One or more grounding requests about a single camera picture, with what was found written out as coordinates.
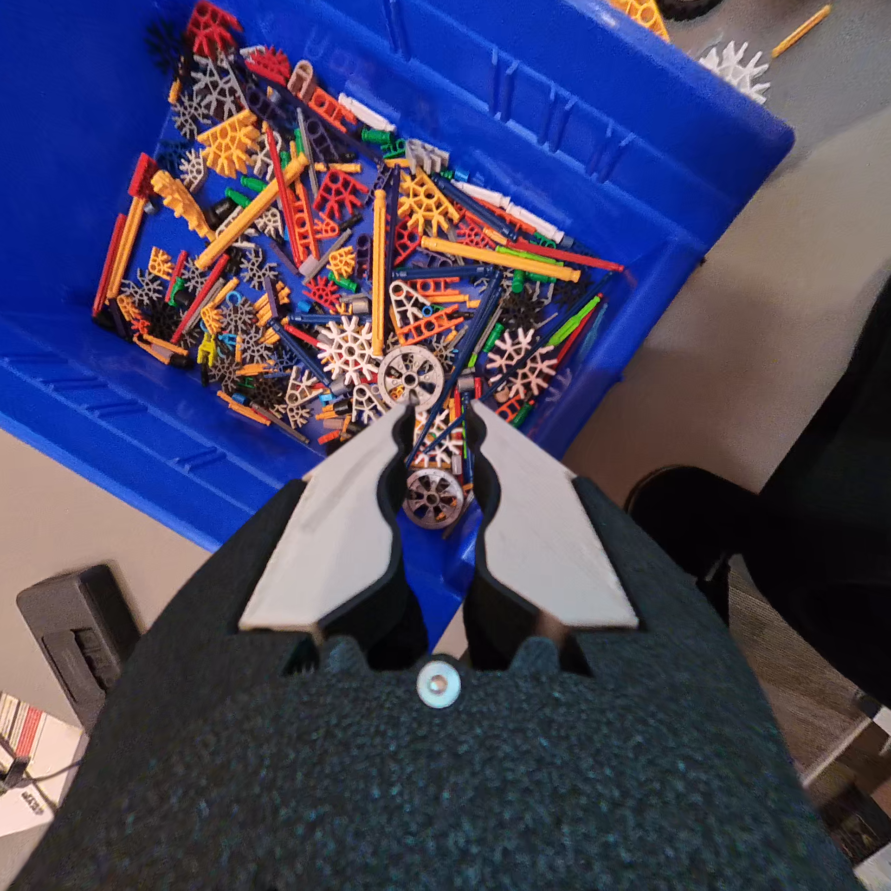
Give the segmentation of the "pile of colourful toy pieces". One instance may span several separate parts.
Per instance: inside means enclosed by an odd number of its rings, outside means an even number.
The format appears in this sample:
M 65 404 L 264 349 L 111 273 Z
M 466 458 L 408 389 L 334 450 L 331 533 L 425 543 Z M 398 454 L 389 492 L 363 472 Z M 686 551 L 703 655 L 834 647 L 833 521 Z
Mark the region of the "pile of colourful toy pieces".
M 136 162 L 91 322 L 324 452 L 413 393 L 408 476 L 451 472 L 463 513 L 470 401 L 522 426 L 628 267 L 242 33 L 214 2 L 150 24 L 179 138 Z

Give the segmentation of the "yellow fan toy connector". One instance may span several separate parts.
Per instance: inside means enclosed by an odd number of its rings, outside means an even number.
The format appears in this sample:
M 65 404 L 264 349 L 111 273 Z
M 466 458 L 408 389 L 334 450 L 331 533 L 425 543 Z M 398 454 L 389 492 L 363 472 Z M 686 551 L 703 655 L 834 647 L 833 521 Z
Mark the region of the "yellow fan toy connector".
M 656 1 L 609 1 L 609 3 L 641 27 L 646 28 L 667 43 L 671 42 L 665 20 Z

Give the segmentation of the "grey spoked toy wheel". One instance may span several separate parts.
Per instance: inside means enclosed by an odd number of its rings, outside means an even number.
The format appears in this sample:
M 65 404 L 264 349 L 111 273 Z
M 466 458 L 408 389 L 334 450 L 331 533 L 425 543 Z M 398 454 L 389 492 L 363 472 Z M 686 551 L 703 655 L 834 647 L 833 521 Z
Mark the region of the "grey spoked toy wheel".
M 441 530 L 462 514 L 464 491 L 458 479 L 439 468 L 420 468 L 407 477 L 404 511 L 419 528 Z

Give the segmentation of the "white snowflake toy connector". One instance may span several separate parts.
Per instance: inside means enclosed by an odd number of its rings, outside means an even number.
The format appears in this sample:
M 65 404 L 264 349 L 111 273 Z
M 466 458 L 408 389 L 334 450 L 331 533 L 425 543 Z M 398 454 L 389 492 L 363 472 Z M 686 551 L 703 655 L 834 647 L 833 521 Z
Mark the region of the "white snowflake toy connector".
M 761 106 L 766 104 L 771 84 L 763 77 L 770 63 L 763 61 L 762 51 L 749 53 L 748 42 L 737 45 L 730 40 L 722 48 L 712 46 L 697 61 L 741 95 Z

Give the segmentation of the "orange short toy rod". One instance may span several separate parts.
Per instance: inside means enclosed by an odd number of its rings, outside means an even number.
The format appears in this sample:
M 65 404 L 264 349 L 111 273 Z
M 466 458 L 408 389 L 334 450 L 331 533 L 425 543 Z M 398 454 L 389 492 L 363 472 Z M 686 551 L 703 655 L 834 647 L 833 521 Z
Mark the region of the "orange short toy rod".
M 785 38 L 781 39 L 779 43 L 774 46 L 771 51 L 772 59 L 775 60 L 779 58 L 792 46 L 801 41 L 806 35 L 808 35 L 823 21 L 825 21 L 831 15 L 831 12 L 831 4 L 826 4 L 825 6 L 819 8 L 818 11 L 816 11 L 808 19 L 798 25 L 792 32 L 790 32 Z

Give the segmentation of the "blue plastic bin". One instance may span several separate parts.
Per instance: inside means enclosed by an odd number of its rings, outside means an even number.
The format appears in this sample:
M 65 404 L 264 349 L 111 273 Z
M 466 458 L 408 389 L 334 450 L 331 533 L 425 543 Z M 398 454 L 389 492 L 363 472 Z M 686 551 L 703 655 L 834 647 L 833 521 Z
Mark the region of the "blue plastic bin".
M 214 2 L 372 121 L 628 267 L 518 431 L 560 458 L 790 152 L 791 127 L 603 2 Z M 141 155 L 179 136 L 150 24 L 196 2 L 2 2 L 2 426 L 196 543 L 224 544 L 329 452 L 236 413 L 90 318 Z M 398 511 L 434 651 L 474 575 Z

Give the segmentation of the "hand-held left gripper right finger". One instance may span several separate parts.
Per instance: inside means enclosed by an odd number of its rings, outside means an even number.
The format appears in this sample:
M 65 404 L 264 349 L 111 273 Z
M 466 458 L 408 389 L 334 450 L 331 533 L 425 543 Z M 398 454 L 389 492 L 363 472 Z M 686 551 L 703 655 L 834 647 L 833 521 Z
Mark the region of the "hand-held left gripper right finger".
M 553 628 L 637 630 L 576 475 L 480 400 L 468 410 L 467 442 L 483 517 L 476 570 L 485 592 Z

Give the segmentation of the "white printed leaflet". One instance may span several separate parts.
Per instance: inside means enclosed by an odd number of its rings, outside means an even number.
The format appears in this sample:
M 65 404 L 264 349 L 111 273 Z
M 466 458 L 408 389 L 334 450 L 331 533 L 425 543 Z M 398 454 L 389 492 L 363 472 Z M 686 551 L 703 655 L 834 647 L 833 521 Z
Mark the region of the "white printed leaflet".
M 1 836 L 50 823 L 77 771 L 84 730 L 1 693 Z

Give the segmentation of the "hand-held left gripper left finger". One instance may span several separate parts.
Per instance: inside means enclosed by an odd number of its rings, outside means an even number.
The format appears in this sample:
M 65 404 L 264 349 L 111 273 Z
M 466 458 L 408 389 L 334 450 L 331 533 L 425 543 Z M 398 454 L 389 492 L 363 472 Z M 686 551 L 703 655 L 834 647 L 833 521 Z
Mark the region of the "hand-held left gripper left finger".
M 389 630 L 405 592 L 396 521 L 407 488 L 414 406 L 398 404 L 302 481 L 303 492 L 257 582 L 239 630 Z

